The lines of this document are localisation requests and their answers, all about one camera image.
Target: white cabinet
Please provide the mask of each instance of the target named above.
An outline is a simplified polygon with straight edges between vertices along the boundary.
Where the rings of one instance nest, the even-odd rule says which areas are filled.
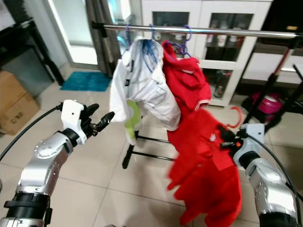
[[[260,30],[270,5],[270,0],[142,0],[143,24]],[[178,34],[161,34],[159,42],[164,39],[182,43],[185,37],[180,39]],[[192,36],[188,51],[200,60],[200,67],[208,77],[212,105],[229,104],[256,39],[226,35]]]

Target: tile floor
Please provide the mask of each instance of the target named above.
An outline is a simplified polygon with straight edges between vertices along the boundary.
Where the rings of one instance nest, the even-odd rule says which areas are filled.
[[[52,84],[37,101],[41,110],[37,116],[57,105],[64,99],[76,99],[84,104],[99,103],[94,114],[97,121],[108,111],[107,92],[60,91]],[[239,105],[242,97],[235,96],[233,105]],[[223,123],[237,121],[236,112],[227,108],[209,106],[207,109]],[[12,199],[22,168],[30,160],[33,147],[44,138],[61,129],[60,113],[52,113],[35,125],[11,149],[0,164],[3,189],[0,195],[0,215],[5,215],[4,201]],[[289,170],[298,190],[303,191],[300,173],[303,170],[303,116],[285,114],[282,122],[271,129],[265,143],[281,159]],[[143,120],[142,135],[167,139],[166,131],[152,116]],[[13,136],[0,135],[0,150],[3,150]],[[185,211],[184,204],[167,192],[166,178],[171,162],[154,158],[132,156],[129,167],[122,169],[121,163],[128,144],[124,129],[118,123],[111,123],[96,138],[75,149],[60,172],[60,178],[52,196],[53,218],[50,227],[103,227],[114,224],[117,227],[177,227],[178,219]],[[139,141],[137,151],[174,157],[176,151],[170,144],[153,141]],[[262,155],[270,159],[264,151]],[[257,227],[253,191],[240,169],[243,205],[233,227]],[[189,227],[204,227],[201,215]]]

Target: pink object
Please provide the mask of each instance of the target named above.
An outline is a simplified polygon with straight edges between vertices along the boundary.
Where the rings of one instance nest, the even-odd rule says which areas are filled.
[[[253,103],[256,102],[257,98],[259,97],[260,92],[253,94],[251,97],[253,99]],[[281,109],[282,103],[278,99],[278,94],[268,94],[264,97],[261,104],[259,105],[258,109],[265,114],[274,114],[279,109]]]

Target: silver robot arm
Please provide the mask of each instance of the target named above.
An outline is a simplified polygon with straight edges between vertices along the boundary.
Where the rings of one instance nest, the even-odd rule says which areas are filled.
[[[98,124],[89,118],[99,107],[86,107],[73,100],[65,100],[61,119],[63,131],[40,141],[34,148],[34,156],[24,168],[12,201],[0,227],[43,227],[50,223],[52,209],[50,197],[54,191],[59,171],[73,152],[73,147],[83,145],[90,136],[96,136],[114,116],[106,114]]]
[[[245,124],[240,132],[264,142],[263,124]],[[244,167],[254,190],[260,226],[298,227],[293,194],[285,184],[283,173],[259,156],[260,149],[256,141],[249,137],[236,138],[237,142],[232,143],[231,155],[238,166]],[[223,143],[222,146],[230,147],[231,143]]]

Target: wall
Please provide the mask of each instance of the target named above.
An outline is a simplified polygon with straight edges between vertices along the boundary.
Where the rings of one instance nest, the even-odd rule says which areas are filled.
[[[51,59],[55,62],[57,67],[63,66],[68,59],[65,55],[56,30],[51,23],[43,1],[25,0],[24,2],[28,14],[34,18],[38,30],[49,51]]]
[[[53,0],[71,45],[93,45],[83,0]]]

